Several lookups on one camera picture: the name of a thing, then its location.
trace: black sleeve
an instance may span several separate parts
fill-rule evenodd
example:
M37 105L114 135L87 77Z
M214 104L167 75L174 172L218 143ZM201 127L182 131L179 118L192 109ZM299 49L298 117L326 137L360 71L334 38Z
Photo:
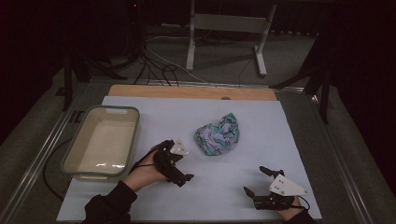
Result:
M96 195L85 205L84 224L131 223L129 210L137 195L122 181L107 196Z
M309 216L308 210L303 210L301 213L297 214L291 220L284 222L285 224L315 224L315 220Z

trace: patterned fabric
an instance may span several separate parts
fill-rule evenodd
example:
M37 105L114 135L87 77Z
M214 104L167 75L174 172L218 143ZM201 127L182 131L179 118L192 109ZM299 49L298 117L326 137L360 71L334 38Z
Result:
M218 156L230 151L238 143L238 120L229 113L224 116L219 125L206 124L194 135L195 142L208 156Z

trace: person's left hand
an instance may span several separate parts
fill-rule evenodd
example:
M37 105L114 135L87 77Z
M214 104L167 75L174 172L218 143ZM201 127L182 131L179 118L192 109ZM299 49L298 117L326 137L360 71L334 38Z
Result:
M161 174L154 165L153 156L157 151L152 151L138 167L136 167L123 182L134 192L139 191L143 187L150 185L158 180L165 180L166 177Z

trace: white metal frame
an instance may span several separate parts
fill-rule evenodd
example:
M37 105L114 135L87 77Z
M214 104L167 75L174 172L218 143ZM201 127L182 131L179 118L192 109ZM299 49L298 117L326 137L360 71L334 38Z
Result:
M272 18L276 11L276 5L272 5L266 18L255 17L237 17L225 15L209 15L195 13L195 0L191 0L191 17L190 17L190 43L187 54L186 69L193 70L195 41L195 29L220 30L220 31L236 31L262 34L259 46L255 46L257 65L261 76L267 75L264 58L262 57L262 49L271 27Z

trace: wooden surface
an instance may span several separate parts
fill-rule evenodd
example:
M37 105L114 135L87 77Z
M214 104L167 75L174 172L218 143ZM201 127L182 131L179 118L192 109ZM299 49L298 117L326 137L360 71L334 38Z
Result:
M114 85L111 87L108 95L195 99L221 99L223 97L228 97L232 100L276 100L274 92L269 89L215 87Z

